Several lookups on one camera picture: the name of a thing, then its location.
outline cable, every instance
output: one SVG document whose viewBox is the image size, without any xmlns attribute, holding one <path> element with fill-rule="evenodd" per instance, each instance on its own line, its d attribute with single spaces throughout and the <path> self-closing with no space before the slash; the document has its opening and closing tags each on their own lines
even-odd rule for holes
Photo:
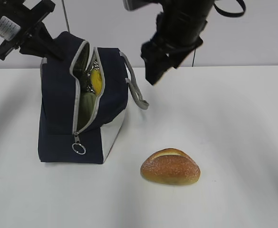
<svg viewBox="0 0 278 228">
<path fill-rule="evenodd" d="M 195 57 L 196 57 L 196 49 L 194 51 L 194 57 L 192 58 L 192 67 L 194 66 L 195 63 Z"/>
<path fill-rule="evenodd" d="M 63 4 L 63 10 L 64 10 L 64 15 L 65 15 L 67 30 L 68 30 L 68 32 L 70 32 L 70 27 L 69 27 L 69 22 L 68 22 L 68 18 L 67 18 L 67 12 L 66 12 L 64 0 L 62 0 L 62 4 Z"/>
</svg>

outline white wall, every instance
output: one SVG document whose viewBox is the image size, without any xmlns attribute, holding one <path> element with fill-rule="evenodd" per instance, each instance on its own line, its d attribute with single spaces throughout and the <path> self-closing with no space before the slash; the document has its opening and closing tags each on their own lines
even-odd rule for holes
<svg viewBox="0 0 278 228">
<path fill-rule="evenodd" d="M 31 4 L 38 0 L 27 0 Z M 61 0 L 45 24 L 53 37 L 66 30 Z M 278 0 L 245 0 L 248 11 L 238 19 L 225 18 L 214 9 L 201 34 L 204 44 L 197 50 L 195 66 L 278 65 Z M 141 67 L 141 44 L 155 32 L 160 5 L 134 12 L 124 9 L 122 0 L 65 0 L 71 33 L 87 39 L 91 46 L 118 47 L 134 67 Z M 226 10 L 239 11 L 236 0 L 220 0 Z M 17 51 L 0 68 L 38 67 L 38 57 Z M 184 62 L 191 66 L 192 55 Z"/>
</svg>

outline gray zipper trim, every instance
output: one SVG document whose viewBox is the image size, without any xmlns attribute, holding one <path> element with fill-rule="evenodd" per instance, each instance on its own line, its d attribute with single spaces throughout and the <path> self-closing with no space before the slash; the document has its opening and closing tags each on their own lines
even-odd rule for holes
<svg viewBox="0 0 278 228">
<path fill-rule="evenodd" d="M 42 79 L 43 78 L 43 65 L 44 64 L 47 64 L 47 58 L 46 57 L 44 57 L 44 58 L 42 58 L 42 61 L 40 62 L 40 79 Z"/>
<path fill-rule="evenodd" d="M 72 124 L 72 134 L 75 134 L 77 132 L 77 119 L 78 119 L 78 109 L 79 109 L 79 103 L 80 103 L 80 96 L 81 96 L 81 86 L 80 86 L 80 81 L 73 75 L 73 69 L 74 66 L 77 62 L 77 59 L 79 55 L 81 54 L 84 46 L 88 44 L 88 41 L 84 40 L 77 50 L 76 55 L 74 56 L 71 66 L 69 69 L 69 73 L 75 78 L 76 80 L 76 97 L 75 97 L 75 102 L 74 102 L 74 112 L 73 112 L 73 124 Z"/>
<path fill-rule="evenodd" d="M 97 111 L 98 111 L 99 105 L 100 105 L 100 99 L 105 91 L 105 76 L 104 76 L 103 66 L 102 66 L 102 63 L 100 60 L 100 55 L 98 53 L 97 47 L 94 47 L 94 53 L 92 55 L 89 67 L 92 66 L 95 59 L 98 61 L 99 67 L 100 67 L 100 73 L 102 76 L 102 90 L 101 90 L 101 93 L 96 97 L 96 102 L 95 102 L 90 120 L 81 130 L 78 131 L 79 134 L 81 132 L 83 132 L 84 130 L 86 130 L 91 125 L 91 123 L 96 119 Z"/>
</svg>

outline yellow object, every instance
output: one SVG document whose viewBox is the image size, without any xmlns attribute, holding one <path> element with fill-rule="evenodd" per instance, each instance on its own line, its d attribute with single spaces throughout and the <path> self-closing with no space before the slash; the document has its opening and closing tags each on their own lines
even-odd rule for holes
<svg viewBox="0 0 278 228">
<path fill-rule="evenodd" d="M 103 85 L 100 70 L 93 69 L 91 71 L 90 77 L 91 77 L 91 84 L 92 84 L 93 88 L 95 89 L 95 93 L 96 93 L 96 95 L 99 95 L 102 91 L 102 85 Z"/>
</svg>

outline green object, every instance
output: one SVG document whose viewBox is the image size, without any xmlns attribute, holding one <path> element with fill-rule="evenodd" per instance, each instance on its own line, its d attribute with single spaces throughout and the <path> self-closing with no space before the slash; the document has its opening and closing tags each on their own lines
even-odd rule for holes
<svg viewBox="0 0 278 228">
<path fill-rule="evenodd" d="M 78 110 L 77 130 L 82 129 L 89 122 L 96 102 L 96 95 L 90 92 L 81 93 Z"/>
</svg>

